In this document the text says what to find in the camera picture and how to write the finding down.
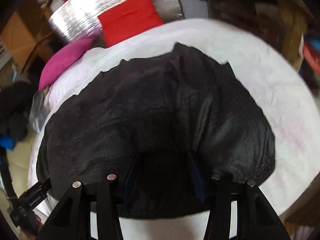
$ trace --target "metal screw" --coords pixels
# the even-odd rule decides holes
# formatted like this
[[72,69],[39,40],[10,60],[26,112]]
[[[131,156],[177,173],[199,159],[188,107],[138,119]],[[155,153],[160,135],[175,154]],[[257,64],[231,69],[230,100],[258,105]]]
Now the metal screw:
[[211,178],[214,180],[219,180],[219,179],[221,179],[221,176],[219,174],[214,173],[214,174],[212,174]]
[[116,179],[117,178],[117,175],[116,174],[109,174],[108,176],[107,176],[107,179],[108,180],[114,180],[114,179]]
[[74,188],[80,187],[80,186],[81,186],[81,182],[75,181],[75,182],[72,184],[72,186],[73,186]]
[[247,181],[247,184],[248,184],[250,187],[254,187],[254,186],[256,185],[255,181],[252,180],[252,179],[249,179],[249,180]]

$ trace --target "black cloth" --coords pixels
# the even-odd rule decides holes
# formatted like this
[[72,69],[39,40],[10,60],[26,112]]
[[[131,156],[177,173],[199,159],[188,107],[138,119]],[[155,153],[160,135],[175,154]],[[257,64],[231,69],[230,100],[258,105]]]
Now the black cloth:
[[0,92],[0,136],[18,142],[27,135],[28,116],[36,91],[33,85],[17,82]]
[[119,215],[178,217],[209,209],[195,196],[188,151],[235,182],[261,184],[275,166],[268,121],[230,65],[178,43],[159,57],[122,60],[66,100],[45,127],[37,176],[50,177],[60,199],[74,181],[123,178],[139,153]]

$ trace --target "silver foil sheet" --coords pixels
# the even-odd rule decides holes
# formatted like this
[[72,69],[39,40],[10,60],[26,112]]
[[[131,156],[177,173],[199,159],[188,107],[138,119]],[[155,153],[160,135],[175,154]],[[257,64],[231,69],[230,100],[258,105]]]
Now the silver foil sheet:
[[[52,28],[67,42],[102,33],[98,15],[125,0],[68,0],[49,19]],[[178,0],[153,0],[164,22],[183,19]]]

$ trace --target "pink cushion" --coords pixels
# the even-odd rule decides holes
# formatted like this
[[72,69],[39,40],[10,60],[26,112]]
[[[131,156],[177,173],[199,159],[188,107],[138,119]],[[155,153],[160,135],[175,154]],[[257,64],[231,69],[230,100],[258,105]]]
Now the pink cushion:
[[80,39],[64,46],[54,54],[42,70],[39,90],[53,84],[68,67],[91,47],[93,41],[94,38]]

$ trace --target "light blue object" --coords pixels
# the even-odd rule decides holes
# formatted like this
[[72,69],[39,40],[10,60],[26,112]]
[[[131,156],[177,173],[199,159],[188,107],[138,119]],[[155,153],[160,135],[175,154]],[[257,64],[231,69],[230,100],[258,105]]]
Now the light blue object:
[[6,148],[8,150],[13,150],[14,149],[14,143],[13,140],[9,137],[1,137],[0,136],[0,146],[3,148]]
[[319,39],[310,39],[311,46],[320,53],[320,40]]

